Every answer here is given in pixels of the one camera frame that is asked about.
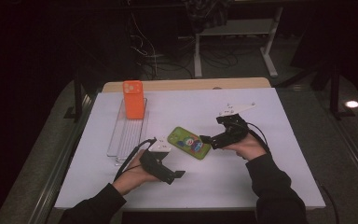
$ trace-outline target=wire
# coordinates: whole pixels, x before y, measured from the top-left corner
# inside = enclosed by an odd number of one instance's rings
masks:
[[[141,165],[132,166],[131,168],[129,168],[129,169],[123,171],[122,174],[124,174],[124,173],[126,173],[127,171],[132,170],[132,169],[134,169],[134,168],[136,168],[136,167],[140,167],[140,166],[141,166]]]
[[[179,50],[183,50],[183,49],[186,49],[188,47],[192,47],[196,44],[196,39],[194,37],[191,38],[191,40],[185,44],[184,46],[180,47]]]
[[[328,199],[330,200],[331,204],[333,205],[334,215],[336,217],[336,224],[339,224],[339,214],[336,202],[334,202],[333,197],[331,196],[330,192],[327,190],[327,188],[321,184],[317,179],[315,179],[316,183],[318,183],[319,187],[326,193]]]
[[[136,51],[138,51],[138,53],[140,53],[140,54],[142,54],[144,56],[147,55],[147,52],[142,50],[142,49],[137,49],[136,47],[133,47],[133,46],[131,46],[130,48],[135,49]]]
[[[145,66],[150,67],[150,69],[152,70],[152,72],[146,71]],[[144,73],[146,74],[147,79],[149,79],[149,80],[155,80],[155,79],[161,80],[161,77],[155,76],[154,69],[155,69],[155,67],[154,67],[153,65],[151,65],[150,63],[144,63],[143,66],[142,66],[142,70],[143,70]]]
[[[153,50],[153,56],[154,56],[154,62],[155,62],[155,76],[158,77],[157,75],[157,59],[156,59],[156,51],[155,48],[153,46],[153,44],[149,41],[149,39],[146,38],[146,36],[142,33],[142,31],[139,29],[138,24],[136,23],[135,20],[135,16],[133,15],[133,13],[131,13],[132,16],[132,20],[133,20],[133,24],[135,25],[136,29],[138,30],[139,34],[147,41],[147,43],[149,43],[150,47]]]
[[[180,56],[181,58],[183,58],[187,54],[189,55],[189,57],[188,57],[188,59],[186,59],[186,62],[185,62],[184,65],[181,65],[179,63],[175,63],[174,60],[172,60],[171,58],[163,56],[163,57],[160,58],[160,60],[157,61],[158,65],[159,65],[159,66],[157,66],[157,69],[163,70],[163,71],[178,71],[178,70],[183,69],[189,74],[189,77],[191,79],[193,79],[194,77],[193,77],[192,72],[189,69],[187,69],[187,67],[190,65],[190,63],[193,60],[192,54],[190,54],[190,53],[191,53],[191,51],[188,51],[188,52],[185,52],[184,54],[182,54]],[[162,67],[162,65],[164,65],[164,64],[172,66],[172,68]],[[154,68],[153,65],[147,61],[147,59],[146,59],[146,62],[143,63],[143,65],[144,66],[149,66],[151,69]],[[145,72],[147,78],[150,79],[150,73],[146,72],[145,70],[144,70],[144,72]]]
[[[257,49],[250,49],[249,51],[245,53],[235,53],[238,51],[243,43],[245,42],[245,38],[241,39],[241,42],[238,45],[235,45],[232,50],[229,50],[225,53],[217,53],[217,51],[221,51],[218,48],[223,47],[224,49],[227,49],[228,46],[224,45],[223,41],[220,41],[220,46],[210,46],[210,45],[203,45],[203,53],[201,52],[200,55],[202,56],[203,61],[205,61],[208,65],[216,68],[229,68],[231,66],[234,66],[238,64],[239,55],[246,55],[252,52],[255,52]]]
[[[147,140],[144,140],[144,141],[143,141],[141,144],[139,144],[137,147],[135,147],[135,148],[132,150],[132,152],[130,153],[130,155],[127,157],[127,159],[123,162],[123,164],[122,164],[122,165],[120,166],[120,168],[118,169],[114,181],[116,181],[124,172],[126,172],[126,171],[123,172],[124,168],[127,167],[127,165],[130,163],[130,161],[132,160],[132,158],[136,155],[136,153],[138,153],[139,148],[141,148],[141,146],[143,146],[143,145],[146,144],[146,143],[149,143],[149,144],[150,144],[149,147],[150,147],[150,146],[152,146],[156,141],[157,141],[156,138],[154,138],[154,139],[147,139]]]
[[[264,142],[266,143],[266,146],[268,147],[268,146],[269,146],[269,143],[267,142],[267,138],[266,138],[266,136],[264,135],[264,133],[261,132],[261,130],[260,130],[257,126],[255,126],[253,123],[248,123],[248,122],[246,122],[246,124],[248,124],[248,125],[250,124],[250,125],[254,126],[255,128],[257,128],[257,130],[261,133],[261,135],[263,135]]]

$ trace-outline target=sleeve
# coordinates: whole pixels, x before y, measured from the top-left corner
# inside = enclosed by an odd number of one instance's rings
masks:
[[[246,166],[252,178],[252,189],[259,197],[256,204],[258,223],[308,223],[304,202],[290,188],[290,177],[278,168],[270,154],[253,159]]]
[[[65,210],[60,223],[109,223],[124,203],[126,200],[121,194],[111,184],[107,184],[95,197]]]

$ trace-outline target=hand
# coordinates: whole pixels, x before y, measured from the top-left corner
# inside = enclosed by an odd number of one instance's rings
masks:
[[[138,188],[145,182],[158,181],[155,176],[146,172],[144,168],[142,168],[139,159],[142,154],[144,154],[144,151],[144,149],[139,150],[127,166],[127,169],[115,182],[112,183],[113,187],[115,187],[121,195],[128,194],[131,190]]]
[[[240,140],[240,142],[223,147],[222,149],[234,150],[238,156],[245,158],[247,161],[251,161],[267,153],[251,134],[248,134],[245,138]]]

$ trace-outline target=cord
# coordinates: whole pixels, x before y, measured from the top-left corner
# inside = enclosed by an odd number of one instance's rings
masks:
[[[221,42],[221,46],[223,48],[227,48],[228,46],[225,46],[223,41]],[[203,45],[204,50],[207,50],[213,57],[215,57],[215,59],[220,60],[217,61],[209,56],[207,56],[205,53],[201,53],[200,55],[202,56],[202,59],[210,66],[212,67],[217,67],[217,68],[229,68],[231,66],[234,66],[236,64],[238,64],[239,60],[238,57],[239,55],[246,55],[252,52],[255,52],[257,49],[250,49],[249,51],[245,52],[245,53],[235,53],[236,51],[238,51],[238,49],[243,45],[243,43],[245,42],[245,38],[241,39],[241,42],[234,46],[234,48],[232,50],[229,50],[227,53],[224,54],[219,54],[216,52],[212,51],[212,46],[209,45]]]
[[[187,69],[188,66],[191,64],[191,62],[193,62],[192,52],[194,52],[194,50],[188,49],[191,46],[194,46],[194,39],[191,39],[190,41],[186,41],[186,43],[184,43],[184,45],[182,47],[180,47],[180,49],[179,49],[180,51],[185,50],[185,52],[182,52],[180,55],[175,56],[175,58],[183,59],[183,61],[184,61],[183,64],[181,64],[182,62],[180,62],[180,63],[177,62],[175,59],[172,59],[171,57],[161,55],[160,57],[158,57],[158,60],[157,60],[157,64],[159,65],[159,66],[157,66],[157,69],[163,70],[163,71],[178,71],[178,70],[183,69],[189,74],[189,77],[191,79],[193,79],[194,78],[193,73],[189,69]],[[149,60],[147,59],[148,57],[152,57],[152,56],[145,56],[145,62],[141,63],[141,64],[153,69],[154,62],[150,63]],[[147,78],[150,79],[151,74],[149,72],[146,72],[145,70],[144,70],[144,72],[145,72]]]
[[[133,24],[135,25],[137,31],[138,31],[139,34],[141,34],[141,36],[147,41],[147,43],[149,43],[150,47],[151,47],[152,50],[153,50],[153,57],[154,57],[154,63],[155,63],[154,74],[155,74],[156,77],[158,77],[158,75],[157,75],[157,59],[156,59],[156,51],[155,51],[155,48],[154,48],[153,44],[149,41],[149,39],[147,39],[146,36],[145,36],[145,35],[141,32],[141,30],[139,29],[138,24],[136,23],[135,16],[133,15],[133,13],[131,13],[131,16],[132,16]]]
[[[257,128],[257,130],[261,133],[261,135],[263,135],[264,142],[266,143],[266,146],[268,147],[268,146],[269,146],[269,143],[267,142],[267,138],[266,138],[266,136],[264,135],[264,133],[261,132],[261,130],[260,130],[257,126],[255,126],[253,123],[248,123],[248,122],[246,122],[246,124],[248,124],[248,125],[250,124],[250,125],[254,126],[255,128]]]
[[[139,148],[141,148],[141,146],[143,146],[143,145],[146,144],[146,143],[150,143],[150,145],[149,145],[149,147],[148,147],[148,148],[150,148],[150,146],[152,146],[156,141],[157,141],[156,138],[154,138],[154,139],[147,139],[147,140],[144,140],[144,141],[143,141],[141,144],[139,144],[137,147],[135,147],[135,148],[132,150],[132,152],[130,153],[130,155],[127,157],[127,159],[123,162],[123,164],[122,164],[122,165],[120,166],[120,168],[118,169],[114,181],[116,181],[124,172],[126,172],[126,171],[123,171],[123,170],[127,167],[127,165],[130,163],[130,161],[132,160],[132,158],[133,158],[133,157],[135,156],[135,154],[139,151]]]
[[[331,196],[331,194],[327,190],[327,188],[323,184],[321,184],[317,179],[315,179],[315,181],[319,185],[319,187],[321,187],[321,189],[326,193],[328,199],[330,200],[331,204],[333,205],[334,215],[336,217],[336,224],[339,224],[339,214],[338,214],[336,202],[334,202],[333,197]]]
[[[124,173],[126,173],[127,171],[132,170],[132,169],[134,169],[134,168],[136,168],[136,167],[140,167],[140,166],[141,166],[141,165],[132,166],[131,168],[129,168],[129,169],[123,171],[123,173],[121,173],[121,174],[124,174]]]
[[[154,70],[155,70],[155,67],[153,66],[153,64],[150,64],[150,63],[143,63],[142,65],[144,66],[141,66],[142,70],[144,71],[144,73],[146,74],[147,76],[147,79],[149,80],[155,80],[155,79],[158,79],[158,80],[161,80],[161,77],[156,77],[154,75]],[[150,67],[150,69],[152,70],[151,72],[147,71],[145,69],[145,67]]]
[[[140,54],[142,54],[142,55],[144,55],[144,56],[147,55],[147,52],[144,51],[144,50],[142,50],[142,49],[137,49],[137,48],[134,47],[134,46],[131,46],[130,48],[135,49],[136,51],[138,51],[138,53],[140,53]]]

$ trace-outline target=white tabletop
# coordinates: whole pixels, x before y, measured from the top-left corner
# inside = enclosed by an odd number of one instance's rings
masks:
[[[97,96],[55,207],[73,207],[113,181],[119,167],[115,166],[114,158],[106,156],[106,151],[122,98],[120,92]],[[216,117],[227,104],[255,103],[256,107],[241,112],[241,117],[263,131],[275,162],[292,178],[292,188],[306,207],[325,207],[275,89],[146,91],[145,98],[149,112],[146,138],[167,136],[176,126],[198,135],[215,136],[224,131]],[[173,147],[163,164],[172,171],[186,171],[184,176],[171,185],[163,182],[142,185],[125,196],[128,202],[123,208],[254,209],[257,197],[252,192],[245,163],[233,151],[211,149],[199,161]]]

